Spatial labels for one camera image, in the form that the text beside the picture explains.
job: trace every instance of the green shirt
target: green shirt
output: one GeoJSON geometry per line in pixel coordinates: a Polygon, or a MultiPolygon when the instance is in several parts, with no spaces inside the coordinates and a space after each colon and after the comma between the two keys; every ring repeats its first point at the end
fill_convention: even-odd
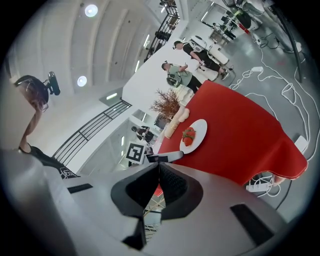
{"type": "Polygon", "coordinates": [[[192,73],[186,70],[179,72],[179,68],[180,68],[179,66],[175,66],[175,65],[171,66],[169,68],[169,74],[173,74],[173,75],[179,74],[181,77],[181,84],[184,86],[188,86],[192,78],[192,73]]]}

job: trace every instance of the red tablecloth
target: red tablecloth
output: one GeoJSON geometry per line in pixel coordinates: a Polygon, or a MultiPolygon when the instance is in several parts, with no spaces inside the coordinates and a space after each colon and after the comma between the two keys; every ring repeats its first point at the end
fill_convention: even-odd
{"type": "Polygon", "coordinates": [[[183,131],[196,120],[206,120],[208,129],[201,145],[175,164],[240,185],[265,171],[295,179],[307,168],[306,159],[280,123],[240,93],[206,81],[186,107],[189,118],[170,139],[164,138],[159,153],[180,150],[183,131]]]}

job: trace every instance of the metal railing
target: metal railing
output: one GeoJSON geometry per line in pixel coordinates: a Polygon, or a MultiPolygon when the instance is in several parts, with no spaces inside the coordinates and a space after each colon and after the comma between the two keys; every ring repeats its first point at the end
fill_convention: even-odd
{"type": "Polygon", "coordinates": [[[168,42],[173,30],[176,28],[180,20],[176,2],[174,0],[161,0],[160,4],[165,8],[167,15],[158,31],[155,33],[152,43],[150,46],[148,45],[148,54],[144,62],[146,62],[153,54],[155,54],[156,51],[168,42]]]}
{"type": "Polygon", "coordinates": [[[72,134],[53,154],[53,157],[66,166],[103,127],[131,106],[128,102],[120,99],[120,102],[101,112],[72,134]]]}

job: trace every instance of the white plate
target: white plate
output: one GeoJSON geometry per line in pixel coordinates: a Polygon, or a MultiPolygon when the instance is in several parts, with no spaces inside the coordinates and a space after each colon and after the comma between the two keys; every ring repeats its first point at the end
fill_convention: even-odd
{"type": "Polygon", "coordinates": [[[185,143],[182,141],[180,142],[180,150],[185,153],[189,154],[192,151],[194,151],[201,142],[204,140],[206,133],[207,133],[207,122],[204,119],[199,119],[195,121],[193,124],[190,125],[195,130],[195,138],[193,140],[193,143],[190,146],[186,146],[185,143]]]}

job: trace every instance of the desk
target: desk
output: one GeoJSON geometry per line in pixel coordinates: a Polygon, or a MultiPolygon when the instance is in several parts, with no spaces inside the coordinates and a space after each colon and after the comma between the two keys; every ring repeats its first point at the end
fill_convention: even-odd
{"type": "Polygon", "coordinates": [[[206,81],[186,108],[189,118],[170,139],[164,138],[159,153],[178,151],[183,131],[199,119],[207,133],[201,145],[175,164],[226,177],[244,185],[256,174],[270,171],[295,179],[307,161],[266,110],[240,93],[206,81]]]}

